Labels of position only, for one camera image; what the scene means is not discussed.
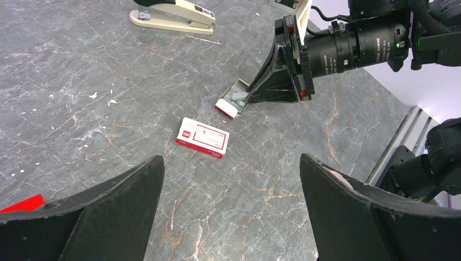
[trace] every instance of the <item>camera lens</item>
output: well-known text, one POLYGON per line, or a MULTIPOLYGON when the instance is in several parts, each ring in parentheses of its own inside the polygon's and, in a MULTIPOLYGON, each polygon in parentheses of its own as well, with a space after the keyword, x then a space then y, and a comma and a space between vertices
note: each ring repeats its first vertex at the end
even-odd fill
POLYGON ((306 38, 312 77, 380 64, 404 57, 408 30, 391 17, 348 23, 336 35, 306 38))

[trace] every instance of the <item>gray marble surface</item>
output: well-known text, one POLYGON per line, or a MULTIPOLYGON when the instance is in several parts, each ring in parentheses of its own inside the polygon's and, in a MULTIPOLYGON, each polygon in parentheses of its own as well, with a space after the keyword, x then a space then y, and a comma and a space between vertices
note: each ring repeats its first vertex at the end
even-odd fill
POLYGON ((213 36, 136 27, 130 0, 0 3, 0 208, 73 195, 158 154, 165 183, 146 260, 314 260, 301 153, 364 180, 407 109, 355 70, 316 79, 312 101, 254 104, 230 120, 218 95, 252 80, 284 14, 263 1, 192 2, 215 12, 213 36), (225 157, 177 146, 183 117, 230 132, 225 157))

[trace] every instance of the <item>staple box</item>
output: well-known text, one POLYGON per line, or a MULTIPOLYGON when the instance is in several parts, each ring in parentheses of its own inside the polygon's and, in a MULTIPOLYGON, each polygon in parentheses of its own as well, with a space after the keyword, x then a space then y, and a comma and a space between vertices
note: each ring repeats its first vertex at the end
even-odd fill
POLYGON ((226 152, 229 133, 212 126, 183 118, 176 144, 222 158, 226 152))

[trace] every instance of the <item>stapler base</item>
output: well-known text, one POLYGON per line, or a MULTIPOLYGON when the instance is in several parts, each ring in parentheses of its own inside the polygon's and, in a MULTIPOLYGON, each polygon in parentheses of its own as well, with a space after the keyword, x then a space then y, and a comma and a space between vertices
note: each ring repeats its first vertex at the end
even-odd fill
POLYGON ((149 28, 156 28, 156 29, 164 29, 164 30, 174 30, 179 32, 186 32, 186 33, 196 33, 196 34, 206 34, 206 35, 213 35, 213 27, 211 28, 198 28, 198 27, 191 27, 189 26, 189 21, 187 20, 176 20, 168 16, 161 16, 159 17, 156 15, 155 17, 150 17, 148 20, 141 20, 138 18, 139 11, 133 10, 130 13, 129 19, 130 21, 142 27, 149 27, 149 28))

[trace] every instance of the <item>white wall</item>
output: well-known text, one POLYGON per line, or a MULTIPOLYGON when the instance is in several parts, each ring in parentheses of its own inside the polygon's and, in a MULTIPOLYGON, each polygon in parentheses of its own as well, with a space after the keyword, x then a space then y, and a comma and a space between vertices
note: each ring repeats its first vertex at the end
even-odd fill
MULTIPOLYGON (((314 0, 326 16, 349 14, 347 0, 314 0)), ((315 10, 310 20, 321 29, 329 22, 323 21, 315 10)), ((387 64, 379 64, 365 69, 402 103, 412 107, 419 105, 438 123, 461 117, 461 67, 424 65, 419 71, 410 69, 409 56, 400 72, 395 73, 387 64)))

